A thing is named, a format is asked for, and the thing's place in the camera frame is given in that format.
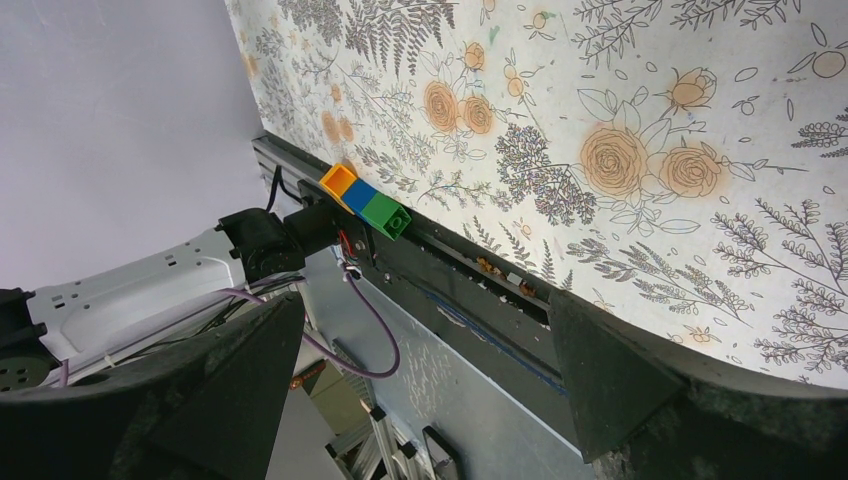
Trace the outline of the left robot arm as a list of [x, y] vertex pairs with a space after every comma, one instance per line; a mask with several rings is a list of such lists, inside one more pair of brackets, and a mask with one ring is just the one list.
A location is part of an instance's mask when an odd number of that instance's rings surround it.
[[106, 355], [165, 328], [166, 312], [304, 268], [337, 240], [333, 216], [309, 207], [284, 218], [260, 208], [226, 216], [163, 252], [72, 282], [1, 291], [1, 390], [65, 383]]

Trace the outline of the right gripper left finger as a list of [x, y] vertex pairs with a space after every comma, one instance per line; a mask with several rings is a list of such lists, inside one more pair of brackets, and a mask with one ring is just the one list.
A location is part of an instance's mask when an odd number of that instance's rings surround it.
[[262, 479], [301, 344], [288, 291], [65, 387], [1, 397], [5, 479]]

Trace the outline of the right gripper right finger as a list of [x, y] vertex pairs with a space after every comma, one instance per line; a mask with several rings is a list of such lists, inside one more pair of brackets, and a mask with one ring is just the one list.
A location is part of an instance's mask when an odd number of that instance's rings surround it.
[[549, 297], [583, 459], [600, 479], [843, 479], [847, 393], [664, 340], [565, 291]]

